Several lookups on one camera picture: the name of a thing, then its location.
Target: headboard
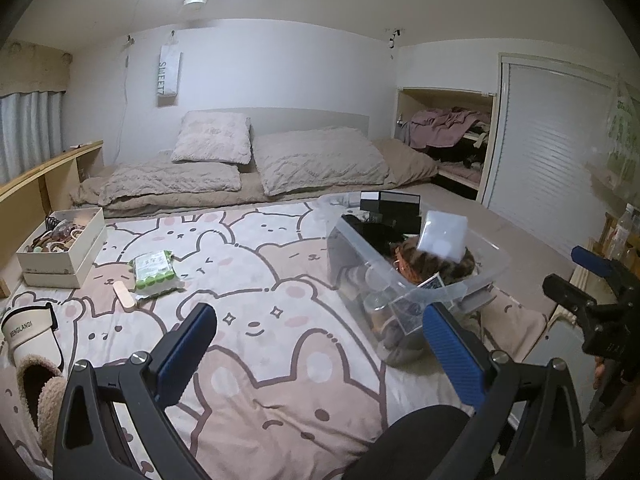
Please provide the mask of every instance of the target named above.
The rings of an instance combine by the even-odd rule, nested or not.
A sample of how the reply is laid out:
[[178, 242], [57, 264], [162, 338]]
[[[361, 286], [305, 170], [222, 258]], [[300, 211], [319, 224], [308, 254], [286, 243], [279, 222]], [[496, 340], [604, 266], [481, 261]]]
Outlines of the headboard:
[[331, 126], [348, 126], [365, 135], [369, 133], [369, 118], [358, 114], [305, 108], [216, 108], [215, 111], [236, 112], [251, 117], [252, 137]]

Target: black pants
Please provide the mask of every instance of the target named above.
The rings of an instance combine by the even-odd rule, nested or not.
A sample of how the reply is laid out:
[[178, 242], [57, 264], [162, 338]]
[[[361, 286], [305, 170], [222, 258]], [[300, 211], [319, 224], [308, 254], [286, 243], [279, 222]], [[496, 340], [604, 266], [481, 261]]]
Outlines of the black pants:
[[[469, 417], [453, 406], [430, 406], [391, 425], [342, 480], [426, 480], [456, 441]], [[477, 480], [495, 475], [489, 458]]]

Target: slipper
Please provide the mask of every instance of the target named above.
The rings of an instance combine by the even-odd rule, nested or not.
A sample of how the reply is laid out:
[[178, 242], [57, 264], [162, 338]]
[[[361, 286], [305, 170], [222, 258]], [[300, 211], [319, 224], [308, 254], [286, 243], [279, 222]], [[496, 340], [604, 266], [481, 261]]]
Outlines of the slipper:
[[66, 379], [54, 363], [34, 354], [21, 359], [16, 374], [20, 402], [28, 414], [27, 426], [37, 435], [38, 444], [51, 461]]
[[30, 354], [42, 356], [62, 371], [65, 365], [60, 345], [53, 334], [58, 320], [51, 303], [46, 306], [12, 308], [2, 319], [2, 334], [9, 345], [16, 368]]

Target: white wall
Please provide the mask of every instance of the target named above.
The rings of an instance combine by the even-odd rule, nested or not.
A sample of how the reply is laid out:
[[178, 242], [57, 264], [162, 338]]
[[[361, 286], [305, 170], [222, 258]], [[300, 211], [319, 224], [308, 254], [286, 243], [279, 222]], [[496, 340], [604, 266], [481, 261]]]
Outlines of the white wall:
[[559, 59], [610, 75], [621, 72], [640, 88], [640, 58], [635, 52], [612, 60], [564, 44], [510, 38], [434, 41], [402, 47], [398, 52], [396, 82], [406, 88], [496, 93], [501, 52]]
[[189, 110], [231, 107], [311, 108], [370, 117], [369, 137], [392, 124], [395, 66], [383, 41], [350, 32], [272, 20], [220, 20], [177, 30], [182, 54], [176, 104], [158, 107], [160, 47], [171, 27], [134, 34], [74, 54], [63, 105], [65, 145], [103, 139], [116, 153], [127, 95], [119, 162], [172, 149]]

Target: plastic storage bin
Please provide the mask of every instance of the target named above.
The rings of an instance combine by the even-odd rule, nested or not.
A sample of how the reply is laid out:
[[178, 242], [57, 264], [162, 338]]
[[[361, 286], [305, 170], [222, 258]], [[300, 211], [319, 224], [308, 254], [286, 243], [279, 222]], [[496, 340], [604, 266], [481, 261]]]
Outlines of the plastic storage bin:
[[[422, 313], [428, 304], [443, 302], [459, 318], [473, 313], [484, 304], [474, 297], [490, 288], [510, 262], [505, 251], [469, 229], [465, 243], [476, 260], [474, 275], [440, 288], [420, 288], [341, 218], [367, 215], [359, 209], [359, 192], [325, 195], [317, 204], [326, 225], [330, 283], [379, 357], [391, 365], [404, 364], [424, 351]], [[423, 219], [429, 209], [427, 203], [420, 204]]]

